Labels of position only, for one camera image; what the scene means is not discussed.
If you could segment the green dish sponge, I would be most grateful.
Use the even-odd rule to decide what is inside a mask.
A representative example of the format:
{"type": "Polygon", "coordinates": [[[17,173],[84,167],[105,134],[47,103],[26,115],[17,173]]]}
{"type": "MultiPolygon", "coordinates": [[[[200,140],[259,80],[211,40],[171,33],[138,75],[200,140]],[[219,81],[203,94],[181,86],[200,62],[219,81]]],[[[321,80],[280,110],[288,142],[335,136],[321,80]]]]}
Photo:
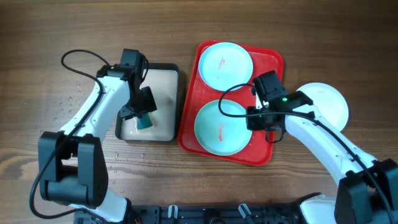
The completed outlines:
{"type": "Polygon", "coordinates": [[[150,118],[150,113],[145,113],[140,118],[136,118],[137,130],[143,130],[151,127],[153,127],[153,123],[150,118]]]}

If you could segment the light blue plate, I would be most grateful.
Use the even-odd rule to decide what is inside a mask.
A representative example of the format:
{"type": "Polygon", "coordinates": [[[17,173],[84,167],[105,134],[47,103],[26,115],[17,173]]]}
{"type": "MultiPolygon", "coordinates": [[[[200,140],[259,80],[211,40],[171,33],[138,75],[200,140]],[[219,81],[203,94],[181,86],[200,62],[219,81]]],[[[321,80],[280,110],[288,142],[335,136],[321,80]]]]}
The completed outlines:
{"type": "Polygon", "coordinates": [[[217,156],[230,156],[242,151],[252,137],[246,127],[246,119],[239,115],[246,110],[237,102],[217,100],[203,106],[194,122],[194,133],[199,144],[209,153],[217,156]],[[221,114],[221,109],[233,117],[221,114]]]}
{"type": "Polygon", "coordinates": [[[240,45],[230,42],[209,46],[201,54],[198,63],[202,80],[218,91],[247,83],[253,70],[254,64],[249,53],[240,45]]]}

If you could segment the white plate bottom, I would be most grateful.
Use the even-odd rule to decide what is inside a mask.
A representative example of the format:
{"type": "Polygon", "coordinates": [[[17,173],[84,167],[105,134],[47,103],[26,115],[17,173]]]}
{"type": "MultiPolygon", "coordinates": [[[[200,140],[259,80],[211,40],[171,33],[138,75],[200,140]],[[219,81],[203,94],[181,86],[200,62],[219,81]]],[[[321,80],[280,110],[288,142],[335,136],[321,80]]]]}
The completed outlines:
{"type": "Polygon", "coordinates": [[[325,83],[308,83],[297,89],[306,94],[322,116],[338,131],[342,131],[349,118],[348,104],[343,95],[325,83]]]}

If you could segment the light blue plate top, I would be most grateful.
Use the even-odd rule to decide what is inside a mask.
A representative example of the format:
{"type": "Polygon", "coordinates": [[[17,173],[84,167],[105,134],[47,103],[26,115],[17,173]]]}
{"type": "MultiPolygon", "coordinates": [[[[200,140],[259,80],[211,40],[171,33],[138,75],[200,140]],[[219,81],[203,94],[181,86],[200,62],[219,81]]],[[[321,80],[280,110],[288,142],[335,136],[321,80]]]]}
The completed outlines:
{"type": "Polygon", "coordinates": [[[254,64],[249,53],[240,45],[230,42],[209,46],[201,54],[198,63],[202,80],[218,91],[247,83],[253,70],[254,64]]]}

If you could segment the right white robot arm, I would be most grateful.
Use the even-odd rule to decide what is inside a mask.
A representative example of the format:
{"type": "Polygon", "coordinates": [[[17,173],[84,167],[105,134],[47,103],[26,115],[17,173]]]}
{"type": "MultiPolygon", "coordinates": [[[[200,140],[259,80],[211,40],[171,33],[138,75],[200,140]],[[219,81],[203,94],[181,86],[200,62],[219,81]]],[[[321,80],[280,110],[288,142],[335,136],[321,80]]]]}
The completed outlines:
{"type": "Polygon", "coordinates": [[[299,204],[305,223],[397,223],[397,163],[377,160],[341,130],[348,109],[339,91],[310,83],[294,93],[276,72],[252,81],[259,105],[247,109],[248,129],[289,133],[323,164],[337,184],[335,198],[322,194],[299,204]]]}

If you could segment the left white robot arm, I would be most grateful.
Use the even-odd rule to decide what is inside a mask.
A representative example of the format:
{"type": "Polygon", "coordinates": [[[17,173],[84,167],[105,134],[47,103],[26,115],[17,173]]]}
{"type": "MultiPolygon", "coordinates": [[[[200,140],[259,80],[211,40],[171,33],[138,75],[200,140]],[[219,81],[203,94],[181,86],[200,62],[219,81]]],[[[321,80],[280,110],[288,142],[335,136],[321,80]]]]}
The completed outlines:
{"type": "Polygon", "coordinates": [[[102,142],[113,118],[137,118],[137,128],[152,126],[157,109],[149,87],[141,87],[149,61],[138,50],[124,49],[121,61],[106,62],[95,87],[77,114],[57,132],[39,138],[39,172],[29,196],[31,212],[43,219],[88,215],[94,222],[139,223],[131,201],[108,187],[102,142]]]}

